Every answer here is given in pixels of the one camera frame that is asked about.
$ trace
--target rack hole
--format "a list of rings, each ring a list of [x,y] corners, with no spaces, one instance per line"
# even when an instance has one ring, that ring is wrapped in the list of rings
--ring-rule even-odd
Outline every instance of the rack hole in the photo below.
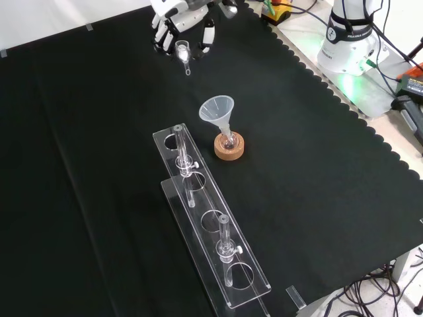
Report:
[[[190,189],[192,192],[196,192],[197,190],[202,190],[204,185],[206,184],[206,178],[200,172],[193,172],[191,176],[185,177],[182,181],[184,184],[184,188]]]
[[[229,266],[226,271],[232,270],[232,287],[234,289],[243,290],[247,289],[252,285],[254,281],[254,272],[251,267],[245,263],[237,262]]]
[[[208,232],[219,232],[219,216],[222,215],[221,211],[212,209],[204,213],[201,217],[201,226]]]
[[[171,151],[174,151],[178,149],[176,146],[176,137],[174,136],[174,133],[169,134],[165,139],[165,147]]]

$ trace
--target clear plastic stand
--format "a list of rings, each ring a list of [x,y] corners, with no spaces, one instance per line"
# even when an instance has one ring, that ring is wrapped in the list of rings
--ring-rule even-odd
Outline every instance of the clear plastic stand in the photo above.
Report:
[[[270,284],[186,126],[153,138],[171,175],[163,191],[216,314],[269,316],[260,297]]]

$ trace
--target wall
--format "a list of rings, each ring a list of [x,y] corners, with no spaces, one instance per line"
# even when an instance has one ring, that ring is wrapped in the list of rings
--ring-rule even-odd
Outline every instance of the wall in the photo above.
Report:
[[[149,0],[2,0],[0,50],[149,4]]]

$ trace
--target funnel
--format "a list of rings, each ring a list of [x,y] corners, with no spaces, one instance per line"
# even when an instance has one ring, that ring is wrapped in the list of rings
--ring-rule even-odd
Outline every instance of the funnel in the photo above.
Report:
[[[244,151],[243,142],[242,150],[239,146],[239,134],[232,133],[229,128],[229,119],[231,118],[233,106],[234,101],[231,97],[216,96],[203,103],[199,111],[199,115],[202,120],[210,122],[220,128],[222,134],[218,135],[215,140],[219,144],[218,147],[216,147],[215,144],[215,152],[218,157],[225,160],[237,159]]]

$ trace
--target plastic funnel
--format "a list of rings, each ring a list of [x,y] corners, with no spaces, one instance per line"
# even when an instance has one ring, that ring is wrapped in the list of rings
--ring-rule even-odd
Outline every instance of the plastic funnel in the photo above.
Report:
[[[216,96],[202,104],[199,115],[204,121],[210,122],[218,127],[227,127],[234,101],[229,96]]]

